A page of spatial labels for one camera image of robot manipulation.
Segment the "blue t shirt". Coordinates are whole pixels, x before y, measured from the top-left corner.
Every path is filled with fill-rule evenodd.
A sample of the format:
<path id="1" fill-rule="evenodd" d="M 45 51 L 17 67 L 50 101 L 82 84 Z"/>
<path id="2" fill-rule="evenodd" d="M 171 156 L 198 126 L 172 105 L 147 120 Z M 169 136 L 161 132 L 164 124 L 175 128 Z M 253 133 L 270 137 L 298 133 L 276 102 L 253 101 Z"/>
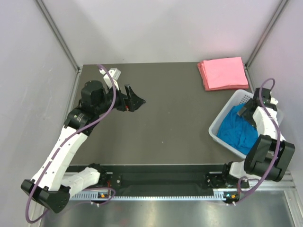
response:
<path id="1" fill-rule="evenodd" d="M 238 115 L 243 106 L 244 104 L 240 104 L 231 108 L 219 127 L 217 137 L 247 155 L 258 139 L 258 132 Z"/>

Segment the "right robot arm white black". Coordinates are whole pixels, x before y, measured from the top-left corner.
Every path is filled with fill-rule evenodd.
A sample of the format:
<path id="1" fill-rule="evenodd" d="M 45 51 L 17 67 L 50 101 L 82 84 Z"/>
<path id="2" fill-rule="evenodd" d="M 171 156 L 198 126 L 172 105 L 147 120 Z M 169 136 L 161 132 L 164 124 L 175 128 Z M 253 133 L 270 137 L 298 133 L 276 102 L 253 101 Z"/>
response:
<path id="1" fill-rule="evenodd" d="M 295 152 L 295 146 L 286 142 L 276 119 L 277 108 L 267 88 L 257 88 L 237 116 L 258 132 L 258 138 L 242 162 L 225 165 L 221 182 L 226 187 L 240 187 L 242 180 L 251 178 L 260 185 L 264 180 L 279 182 Z"/>

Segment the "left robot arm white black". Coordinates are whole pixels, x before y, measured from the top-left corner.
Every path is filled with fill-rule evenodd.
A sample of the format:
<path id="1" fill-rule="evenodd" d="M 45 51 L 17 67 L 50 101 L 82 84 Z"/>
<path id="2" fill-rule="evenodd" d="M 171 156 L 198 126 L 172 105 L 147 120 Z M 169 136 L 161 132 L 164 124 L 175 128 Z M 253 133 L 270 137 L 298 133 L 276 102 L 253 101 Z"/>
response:
<path id="1" fill-rule="evenodd" d="M 80 146 L 99 123 L 99 117 L 106 116 L 112 109 L 134 112 L 145 104 L 130 85 L 125 86 L 125 91 L 123 94 L 118 87 L 104 88 L 97 80 L 85 84 L 79 103 L 68 114 L 47 160 L 32 179 L 21 184 L 21 189 L 33 201 L 59 213 L 75 194 L 93 185 L 99 188 L 106 185 L 107 175 L 98 164 L 90 164 L 69 178 L 63 176 Z"/>

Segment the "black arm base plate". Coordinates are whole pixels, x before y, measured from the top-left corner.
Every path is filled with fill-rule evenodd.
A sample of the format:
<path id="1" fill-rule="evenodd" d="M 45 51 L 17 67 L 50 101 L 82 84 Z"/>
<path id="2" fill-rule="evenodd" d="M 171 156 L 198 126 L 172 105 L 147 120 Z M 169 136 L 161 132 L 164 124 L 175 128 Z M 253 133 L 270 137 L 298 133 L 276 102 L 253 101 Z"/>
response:
<path id="1" fill-rule="evenodd" d="M 101 165 L 94 187 L 111 187 L 120 197 L 208 196 L 214 189 L 236 189 L 229 164 Z"/>

